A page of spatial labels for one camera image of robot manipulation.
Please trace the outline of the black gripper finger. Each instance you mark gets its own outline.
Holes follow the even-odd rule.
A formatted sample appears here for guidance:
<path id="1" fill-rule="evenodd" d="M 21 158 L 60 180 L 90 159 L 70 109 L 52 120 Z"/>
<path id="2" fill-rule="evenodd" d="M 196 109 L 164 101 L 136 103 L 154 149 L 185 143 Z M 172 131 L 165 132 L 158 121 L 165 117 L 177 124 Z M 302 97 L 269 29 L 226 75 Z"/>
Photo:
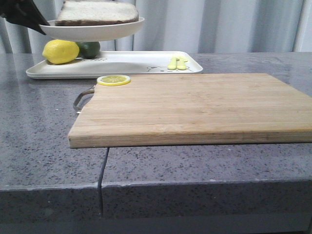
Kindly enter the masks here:
<path id="1" fill-rule="evenodd" d="M 40 25 L 50 24 L 32 0 L 0 0 L 0 16 L 9 23 L 33 29 L 43 35 Z"/>

